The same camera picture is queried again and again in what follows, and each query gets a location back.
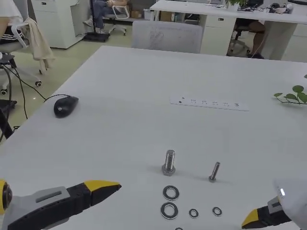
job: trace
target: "small washer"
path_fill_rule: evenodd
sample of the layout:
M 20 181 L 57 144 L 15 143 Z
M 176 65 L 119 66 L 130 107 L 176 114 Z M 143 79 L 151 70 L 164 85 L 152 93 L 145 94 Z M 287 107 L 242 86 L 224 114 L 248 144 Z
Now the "small washer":
M 168 190 L 173 190 L 175 192 L 175 196 L 169 196 L 167 194 L 167 191 Z M 172 185 L 168 185 L 166 186 L 164 189 L 163 189 L 163 196 L 167 199 L 167 200 L 176 200 L 178 197 L 179 197 L 179 190 L 175 187 L 175 186 L 172 186 Z
M 214 207 L 212 209 L 212 212 L 215 216 L 220 217 L 222 215 L 222 210 L 219 207 Z
M 167 206 L 170 206 L 170 207 L 172 207 L 172 208 L 174 209 L 174 214 L 173 214 L 173 215 L 169 216 L 169 215 L 167 215 L 167 214 L 165 213 L 165 208 L 166 208 Z M 178 208 L 177 208 L 177 206 L 176 206 L 174 203 L 172 203 L 172 202 L 166 202 L 166 203 L 162 204 L 162 206 L 161 206 L 161 214 L 162 214 L 162 216 L 163 216 L 165 219 L 175 219 L 175 218 L 177 217 L 177 215 L 178 215 Z
M 196 210 L 196 209 L 194 209 L 194 208 L 192 208 L 190 211 L 189 211 L 189 215 L 190 215 L 190 217 L 191 218 L 197 218 L 197 217 L 199 217 L 199 213 L 198 213 L 198 211 Z

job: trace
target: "floor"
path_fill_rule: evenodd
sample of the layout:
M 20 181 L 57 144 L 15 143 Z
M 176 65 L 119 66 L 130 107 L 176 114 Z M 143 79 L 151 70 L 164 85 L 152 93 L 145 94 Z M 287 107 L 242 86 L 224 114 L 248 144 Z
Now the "floor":
M 52 69 L 48 71 L 45 76 L 39 75 L 38 63 L 33 60 L 32 55 L 27 51 L 14 53 L 16 63 L 20 67 L 30 66 L 33 73 L 37 73 L 41 77 L 43 85 L 39 90 L 45 97 L 50 96 L 57 90 L 72 74 L 84 63 L 100 46 L 122 46 L 130 47 L 131 45 L 131 32 L 132 26 L 127 26 L 127 35 L 123 36 L 121 32 L 113 32 L 106 43 L 92 43 L 92 42 L 79 42 L 67 50 L 53 49 L 56 60 Z M 252 47 L 253 34 L 245 33 L 242 35 L 241 40 L 246 42 L 249 47 Z M 289 44 L 294 49 L 294 53 L 288 55 L 285 60 L 295 60 L 307 62 L 307 47 L 298 41 Z M 6 77 L 1 75 L 0 84 L 2 84 Z M 27 83 L 34 85 L 34 81 L 23 78 Z M 30 117 L 36 109 L 43 103 L 43 99 L 31 88 L 24 86 L 26 98 L 26 111 Z M 8 99 L 8 94 L 0 96 L 2 99 Z M 16 78 L 12 79 L 12 99 L 18 101 L 16 108 L 10 114 L 10 125 L 20 126 L 26 120 L 23 108 L 23 95 L 20 89 L 19 81 Z

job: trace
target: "power strip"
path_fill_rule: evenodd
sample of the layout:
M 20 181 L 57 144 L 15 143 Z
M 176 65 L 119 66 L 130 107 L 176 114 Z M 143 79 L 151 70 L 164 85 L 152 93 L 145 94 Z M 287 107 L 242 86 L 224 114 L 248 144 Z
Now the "power strip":
M 218 100 L 206 100 L 206 99 L 196 99 L 184 96 L 171 96 L 171 104 L 179 105 L 189 105 L 197 107 L 207 107 L 215 109 L 229 109 L 229 110 L 239 110 L 239 111 L 249 111 L 248 107 L 242 103 L 218 101 Z

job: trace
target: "small screw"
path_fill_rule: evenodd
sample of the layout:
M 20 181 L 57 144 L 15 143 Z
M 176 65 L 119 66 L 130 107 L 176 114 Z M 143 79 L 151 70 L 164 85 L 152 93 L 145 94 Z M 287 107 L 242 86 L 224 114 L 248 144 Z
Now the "small screw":
M 175 151 L 168 150 L 166 153 L 165 164 L 162 165 L 162 172 L 166 176 L 171 176 L 175 173 L 174 167 Z
M 214 183 L 216 181 L 216 174 L 217 174 L 217 171 L 219 170 L 219 167 L 220 167 L 220 162 L 215 163 L 212 174 L 211 174 L 211 176 L 209 176 L 209 181 L 211 183 Z

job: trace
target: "computer mouse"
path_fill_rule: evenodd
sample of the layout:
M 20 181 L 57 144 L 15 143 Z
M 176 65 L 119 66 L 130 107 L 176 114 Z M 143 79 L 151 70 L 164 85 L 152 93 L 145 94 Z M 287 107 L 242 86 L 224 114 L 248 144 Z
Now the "computer mouse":
M 54 103 L 53 111 L 57 118 L 67 117 L 72 113 L 78 103 L 79 98 L 73 96 L 67 96 L 58 99 Z

